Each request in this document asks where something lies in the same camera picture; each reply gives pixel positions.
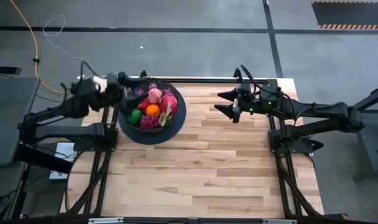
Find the white cable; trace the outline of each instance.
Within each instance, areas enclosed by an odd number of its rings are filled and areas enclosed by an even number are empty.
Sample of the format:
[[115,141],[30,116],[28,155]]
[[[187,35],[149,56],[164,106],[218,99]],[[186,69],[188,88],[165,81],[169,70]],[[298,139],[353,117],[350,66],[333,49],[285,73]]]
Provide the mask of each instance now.
[[[47,26],[51,21],[53,21],[54,19],[58,19],[58,18],[60,18],[60,17],[63,18],[63,26],[62,26],[62,28],[60,29],[60,31],[59,31],[57,34],[47,34],[47,33],[45,32],[45,28],[46,28],[46,26]],[[86,62],[88,63],[88,65],[90,65],[91,68],[94,69],[94,68],[92,67],[92,65],[90,64],[90,62],[87,61],[87,59],[85,59],[85,58],[79,58],[79,57],[74,57],[71,53],[62,50],[59,46],[53,44],[52,41],[48,38],[48,36],[49,36],[49,37],[54,37],[54,36],[59,35],[59,34],[62,32],[62,30],[63,30],[63,28],[64,28],[65,26],[66,26],[65,15],[59,15],[59,16],[57,16],[57,17],[54,17],[54,18],[50,19],[50,20],[49,20],[49,21],[43,26],[43,28],[42,28],[42,32],[44,33],[44,37],[48,40],[48,42],[50,42],[50,44],[51,44],[52,46],[54,46],[54,47],[56,47],[57,49],[59,49],[59,51],[61,51],[62,53],[68,54],[69,56],[71,56],[71,57],[74,58],[74,59],[86,61]],[[94,74],[91,72],[91,75],[90,75],[89,77],[85,77],[85,74],[80,74],[80,75],[82,75],[83,78],[91,78]]]

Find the orange striped tape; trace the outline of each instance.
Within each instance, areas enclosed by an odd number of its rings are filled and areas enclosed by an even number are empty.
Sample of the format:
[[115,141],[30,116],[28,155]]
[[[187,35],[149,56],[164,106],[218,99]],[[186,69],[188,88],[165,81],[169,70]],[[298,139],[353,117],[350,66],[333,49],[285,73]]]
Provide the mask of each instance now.
[[313,1],[311,2],[312,4],[314,3],[378,3],[378,1]]
[[357,29],[357,30],[378,30],[378,25],[357,25],[357,24],[323,24],[322,29]]

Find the black stripe on floor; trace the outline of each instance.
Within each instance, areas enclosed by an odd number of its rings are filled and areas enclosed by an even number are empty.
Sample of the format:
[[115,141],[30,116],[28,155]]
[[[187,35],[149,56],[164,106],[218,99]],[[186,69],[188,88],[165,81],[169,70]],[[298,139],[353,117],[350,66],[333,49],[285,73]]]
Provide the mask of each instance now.
[[378,30],[378,2],[312,2],[322,29]]

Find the table leg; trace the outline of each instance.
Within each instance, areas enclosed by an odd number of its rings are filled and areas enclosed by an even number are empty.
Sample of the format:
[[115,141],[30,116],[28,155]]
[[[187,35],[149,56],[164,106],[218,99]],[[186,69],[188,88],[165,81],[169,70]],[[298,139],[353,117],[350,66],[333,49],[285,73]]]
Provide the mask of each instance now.
[[17,148],[15,160],[64,174],[68,174],[72,167],[71,162],[22,145],[19,145]]

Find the fruit basket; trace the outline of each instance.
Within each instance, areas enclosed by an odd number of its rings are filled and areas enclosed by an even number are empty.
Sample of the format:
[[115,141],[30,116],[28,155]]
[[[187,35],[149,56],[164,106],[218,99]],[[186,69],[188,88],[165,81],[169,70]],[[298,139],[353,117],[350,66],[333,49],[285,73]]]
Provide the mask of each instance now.
[[144,83],[127,94],[149,94],[124,121],[142,132],[156,133],[165,129],[178,113],[179,92],[171,84],[158,78],[145,78]]

